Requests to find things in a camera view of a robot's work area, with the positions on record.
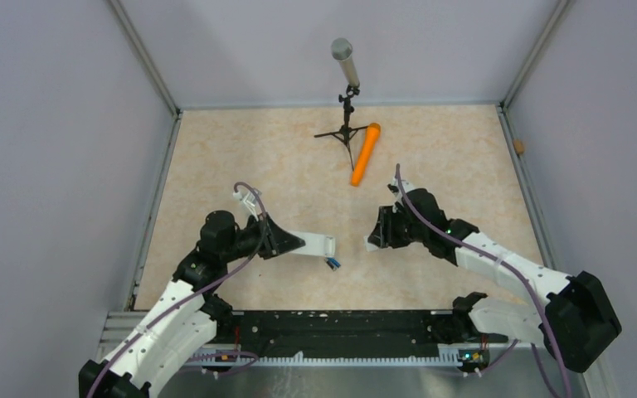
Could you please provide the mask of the white battery cover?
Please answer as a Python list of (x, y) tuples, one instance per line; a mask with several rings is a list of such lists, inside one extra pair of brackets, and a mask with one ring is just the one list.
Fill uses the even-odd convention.
[(373, 251), (379, 250), (378, 246), (370, 243), (367, 240), (364, 241), (364, 245), (365, 245), (365, 249), (366, 249), (367, 252), (373, 252)]

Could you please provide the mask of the white remote control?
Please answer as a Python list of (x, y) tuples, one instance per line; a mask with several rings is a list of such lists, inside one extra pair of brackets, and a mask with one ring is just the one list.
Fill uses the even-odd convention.
[(302, 231), (290, 231), (289, 233), (299, 237), (304, 242), (303, 246), (291, 250), (291, 254), (322, 258), (333, 258), (335, 256), (336, 239), (333, 236)]

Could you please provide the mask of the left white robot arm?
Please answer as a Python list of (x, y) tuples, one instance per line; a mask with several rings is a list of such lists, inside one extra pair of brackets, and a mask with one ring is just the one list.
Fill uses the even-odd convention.
[(158, 396), (198, 348), (231, 335), (230, 308), (213, 294), (232, 276), (229, 263), (303, 252), (312, 241), (309, 233), (286, 231), (269, 216), (250, 216), (240, 228), (229, 211), (210, 213), (153, 308), (104, 359), (81, 368), (79, 395)]

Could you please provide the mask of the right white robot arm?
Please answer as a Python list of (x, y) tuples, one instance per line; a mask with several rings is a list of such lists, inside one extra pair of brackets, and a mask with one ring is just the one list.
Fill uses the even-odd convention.
[(435, 196), (410, 184), (388, 184), (395, 197), (378, 210), (365, 238), (369, 251), (412, 244), (461, 269), (480, 274), (520, 298), (510, 303), (473, 292), (453, 302), (455, 335), (474, 342), (484, 333), (543, 346), (569, 371), (583, 373), (621, 334), (602, 282), (538, 265), (490, 239), (465, 220), (449, 218)]

